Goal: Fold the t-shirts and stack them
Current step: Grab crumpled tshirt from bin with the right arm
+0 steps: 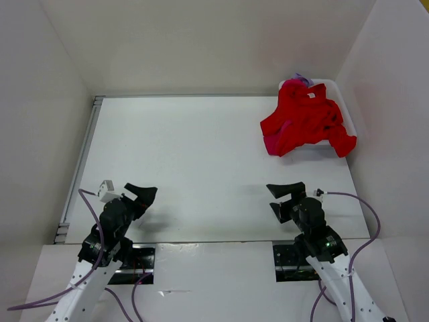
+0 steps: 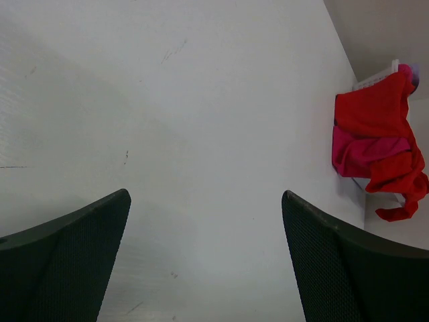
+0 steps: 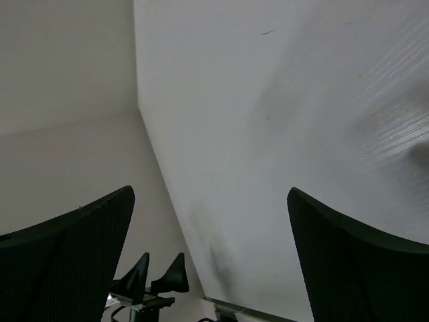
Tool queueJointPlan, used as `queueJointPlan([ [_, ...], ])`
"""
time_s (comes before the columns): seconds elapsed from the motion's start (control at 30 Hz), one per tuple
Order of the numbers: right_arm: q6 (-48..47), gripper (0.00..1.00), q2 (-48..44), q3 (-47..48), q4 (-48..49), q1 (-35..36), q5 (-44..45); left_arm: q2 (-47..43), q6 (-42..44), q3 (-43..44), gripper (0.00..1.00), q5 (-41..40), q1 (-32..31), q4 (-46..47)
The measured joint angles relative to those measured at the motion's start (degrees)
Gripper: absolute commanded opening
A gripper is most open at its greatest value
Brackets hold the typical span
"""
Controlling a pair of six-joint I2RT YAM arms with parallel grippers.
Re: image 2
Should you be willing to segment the red t shirt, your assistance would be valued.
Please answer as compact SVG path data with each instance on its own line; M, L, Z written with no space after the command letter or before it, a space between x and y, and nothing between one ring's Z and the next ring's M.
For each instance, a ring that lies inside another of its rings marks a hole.
M424 157L407 120L413 91L409 77L395 72L335 100L332 165L343 177L368 179L368 193L401 195L403 206L376 210L389 222L411 218L428 194Z

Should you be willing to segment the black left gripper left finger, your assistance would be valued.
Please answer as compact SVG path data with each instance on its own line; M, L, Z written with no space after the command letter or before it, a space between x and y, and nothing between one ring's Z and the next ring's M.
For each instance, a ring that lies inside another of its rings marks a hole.
M96 321L131 197L120 189L1 238L2 321Z

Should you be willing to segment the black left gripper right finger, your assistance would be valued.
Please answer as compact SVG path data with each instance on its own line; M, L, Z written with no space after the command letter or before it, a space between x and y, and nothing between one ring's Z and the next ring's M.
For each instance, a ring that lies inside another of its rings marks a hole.
M428 320L428 250L366 232L292 191L282 216L306 321Z

